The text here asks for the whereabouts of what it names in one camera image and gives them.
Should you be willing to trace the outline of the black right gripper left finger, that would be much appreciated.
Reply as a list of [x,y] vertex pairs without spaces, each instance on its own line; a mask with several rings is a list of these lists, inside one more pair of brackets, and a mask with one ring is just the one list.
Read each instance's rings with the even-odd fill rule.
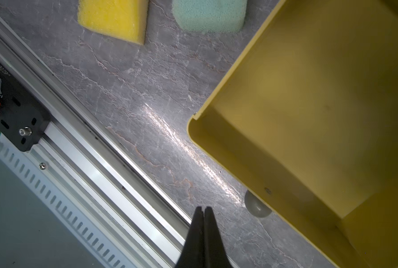
[[204,216],[202,207],[197,207],[175,268],[204,268]]

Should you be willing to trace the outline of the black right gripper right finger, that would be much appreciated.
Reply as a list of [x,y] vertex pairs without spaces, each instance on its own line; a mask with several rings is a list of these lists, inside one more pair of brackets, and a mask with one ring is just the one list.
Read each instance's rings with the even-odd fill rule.
[[211,207],[204,213],[204,248],[206,268],[232,268]]

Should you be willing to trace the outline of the olive round drawer knob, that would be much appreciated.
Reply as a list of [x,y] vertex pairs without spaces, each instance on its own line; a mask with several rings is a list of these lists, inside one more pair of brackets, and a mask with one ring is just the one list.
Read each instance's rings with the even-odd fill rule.
[[248,212],[257,218],[266,218],[272,213],[272,210],[250,191],[245,193],[244,204]]

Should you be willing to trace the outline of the yellow bottom drawer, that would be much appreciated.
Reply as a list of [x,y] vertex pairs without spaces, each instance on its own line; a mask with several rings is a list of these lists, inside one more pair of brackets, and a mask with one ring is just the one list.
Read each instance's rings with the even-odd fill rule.
[[398,1],[279,1],[190,139],[339,268],[398,268]]

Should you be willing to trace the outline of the mint green sponge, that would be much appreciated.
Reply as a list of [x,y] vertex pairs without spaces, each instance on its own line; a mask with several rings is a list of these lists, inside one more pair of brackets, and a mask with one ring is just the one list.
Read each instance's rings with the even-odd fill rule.
[[245,0],[173,0],[172,13],[182,30],[238,32],[247,11]]

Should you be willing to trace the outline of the yellow sponge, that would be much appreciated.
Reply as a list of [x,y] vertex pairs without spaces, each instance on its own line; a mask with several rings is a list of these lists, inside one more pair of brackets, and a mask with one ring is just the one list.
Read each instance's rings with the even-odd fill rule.
[[78,5],[77,21],[90,31],[143,45],[148,3],[138,0],[82,0]]

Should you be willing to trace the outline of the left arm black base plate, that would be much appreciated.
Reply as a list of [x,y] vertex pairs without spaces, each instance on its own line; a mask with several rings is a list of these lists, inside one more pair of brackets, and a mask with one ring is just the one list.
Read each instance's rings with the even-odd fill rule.
[[49,123],[48,110],[0,63],[0,132],[26,152],[39,142]]

